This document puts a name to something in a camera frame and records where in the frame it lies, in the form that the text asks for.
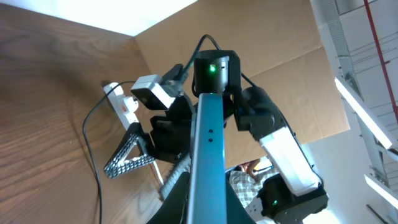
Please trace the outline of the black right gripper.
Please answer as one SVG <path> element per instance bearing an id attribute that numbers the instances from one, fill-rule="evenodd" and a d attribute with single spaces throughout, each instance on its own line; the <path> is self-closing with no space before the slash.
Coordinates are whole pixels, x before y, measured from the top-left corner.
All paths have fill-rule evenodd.
<path id="1" fill-rule="evenodd" d="M 183 95 L 175 99 L 163 116 L 153 116 L 150 119 L 150 135 L 144 132 L 140 123 L 130 124 L 118 148 L 104 167 L 106 176 L 114 179 L 146 166 L 155 159 L 175 164 L 160 188 L 160 199 L 164 201 L 179 177 L 184 172 L 190 173 L 192 159 L 188 152 L 191 147 L 194 114 L 195 109 L 190 98 Z M 128 159 L 135 147 L 138 147 L 141 154 Z"/>

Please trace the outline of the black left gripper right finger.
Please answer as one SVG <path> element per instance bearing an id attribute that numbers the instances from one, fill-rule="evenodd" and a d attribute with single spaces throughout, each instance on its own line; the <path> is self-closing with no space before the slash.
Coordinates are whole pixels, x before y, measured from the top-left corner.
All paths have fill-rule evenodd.
<path id="1" fill-rule="evenodd" d="M 227 224 L 256 224 L 245 211 L 232 186 L 226 181 Z"/>

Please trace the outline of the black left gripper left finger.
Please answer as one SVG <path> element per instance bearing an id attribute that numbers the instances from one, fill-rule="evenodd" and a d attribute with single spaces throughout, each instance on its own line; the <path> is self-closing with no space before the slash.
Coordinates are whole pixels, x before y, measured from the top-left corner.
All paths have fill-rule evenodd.
<path id="1" fill-rule="evenodd" d="M 180 224 L 184 221 L 190 174 L 183 172 L 162 206 L 147 224 Z"/>

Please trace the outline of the blue Galaxy smartphone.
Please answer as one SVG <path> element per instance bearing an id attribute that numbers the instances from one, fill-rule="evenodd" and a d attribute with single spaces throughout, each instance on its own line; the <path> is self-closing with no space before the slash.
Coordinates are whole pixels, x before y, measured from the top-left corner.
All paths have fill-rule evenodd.
<path id="1" fill-rule="evenodd" d="M 223 97 L 202 93 L 195 124 L 188 224 L 227 222 Z"/>

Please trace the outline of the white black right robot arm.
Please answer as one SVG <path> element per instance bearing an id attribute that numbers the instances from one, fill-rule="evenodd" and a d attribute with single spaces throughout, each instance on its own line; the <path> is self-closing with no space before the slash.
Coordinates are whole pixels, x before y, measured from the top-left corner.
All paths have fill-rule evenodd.
<path id="1" fill-rule="evenodd" d="M 132 99 L 163 116 L 151 119 L 146 133 L 134 121 L 104 167 L 111 179 L 158 159 L 191 160 L 152 223 L 301 223 L 326 208 L 328 196 L 286 118 L 264 89 L 241 88 L 240 60 L 232 50 L 204 50 L 191 59 L 193 105 L 183 85 L 187 69 L 176 64 L 165 75 L 140 77 Z M 233 117 L 265 150 L 278 173 L 264 181 L 249 208 L 244 208 L 226 180 L 224 128 Z"/>

